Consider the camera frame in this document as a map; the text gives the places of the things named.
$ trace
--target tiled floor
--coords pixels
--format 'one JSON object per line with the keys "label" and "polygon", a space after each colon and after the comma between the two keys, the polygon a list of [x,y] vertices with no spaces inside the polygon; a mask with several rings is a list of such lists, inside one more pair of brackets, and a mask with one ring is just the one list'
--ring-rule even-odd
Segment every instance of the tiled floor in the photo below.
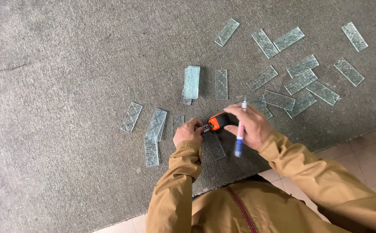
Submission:
{"label": "tiled floor", "polygon": [[[335,159],[342,163],[348,171],[376,192],[376,131],[353,139],[349,142],[334,146],[316,153],[317,156]],[[274,186],[292,194],[295,198],[304,200],[320,217],[327,219],[317,211],[313,203],[289,177],[283,177],[273,169],[260,173]],[[146,215],[141,215],[131,220],[98,230],[97,233],[145,233]]]}

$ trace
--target person's right hand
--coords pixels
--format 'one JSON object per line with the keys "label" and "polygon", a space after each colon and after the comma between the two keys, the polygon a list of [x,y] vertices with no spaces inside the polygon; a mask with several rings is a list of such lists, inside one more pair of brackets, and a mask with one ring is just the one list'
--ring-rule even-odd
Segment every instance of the person's right hand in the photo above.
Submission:
{"label": "person's right hand", "polygon": [[[243,135],[243,142],[250,148],[258,150],[268,139],[273,129],[268,124],[264,115],[257,111],[253,105],[247,104],[246,112],[241,108],[241,105],[241,103],[230,105],[224,111],[234,114],[243,123],[246,130]],[[238,126],[227,125],[224,129],[237,135]]]}

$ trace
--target gray carpet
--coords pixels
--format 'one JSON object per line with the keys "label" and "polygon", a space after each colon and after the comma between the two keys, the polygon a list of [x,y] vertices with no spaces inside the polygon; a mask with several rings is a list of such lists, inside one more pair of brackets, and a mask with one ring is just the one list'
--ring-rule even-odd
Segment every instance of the gray carpet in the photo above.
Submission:
{"label": "gray carpet", "polygon": [[[233,18],[224,48],[213,40]],[[369,47],[356,52],[352,21]],[[251,34],[306,35],[268,60]],[[245,82],[273,65],[257,90],[286,94],[286,67],[315,54],[319,82],[341,98],[318,99],[294,119],[269,106],[270,123],[317,151],[376,129],[376,1],[0,1],[0,232],[91,232],[146,212],[173,152],[167,118],[161,164],[145,167],[142,137],[154,108],[206,120],[250,94]],[[365,80],[334,67],[346,58]],[[200,98],[180,104],[183,70],[201,66]],[[229,99],[214,101],[214,70],[227,69]],[[119,130],[131,101],[144,107],[131,134]],[[256,153],[204,158],[194,193],[268,169]]]}

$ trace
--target tan jacket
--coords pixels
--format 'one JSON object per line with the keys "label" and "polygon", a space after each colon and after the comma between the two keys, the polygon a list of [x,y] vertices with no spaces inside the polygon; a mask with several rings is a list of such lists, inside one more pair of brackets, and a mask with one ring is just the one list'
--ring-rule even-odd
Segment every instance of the tan jacket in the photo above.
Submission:
{"label": "tan jacket", "polygon": [[300,200],[263,182],[240,181],[192,202],[192,183],[201,172],[202,154],[191,141],[183,141],[155,185],[147,233],[376,232],[376,193],[340,163],[319,159],[278,132],[271,134],[260,155],[276,172],[290,177],[332,224]]}

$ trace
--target person's left hand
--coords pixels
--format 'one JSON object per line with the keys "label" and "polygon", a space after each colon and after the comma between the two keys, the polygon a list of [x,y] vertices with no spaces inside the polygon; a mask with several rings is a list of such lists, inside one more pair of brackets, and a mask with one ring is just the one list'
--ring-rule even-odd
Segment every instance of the person's left hand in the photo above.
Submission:
{"label": "person's left hand", "polygon": [[196,118],[191,118],[185,124],[181,125],[176,129],[173,141],[175,147],[184,140],[191,140],[197,146],[201,146],[202,136],[201,133],[204,131],[203,124],[200,120]]}

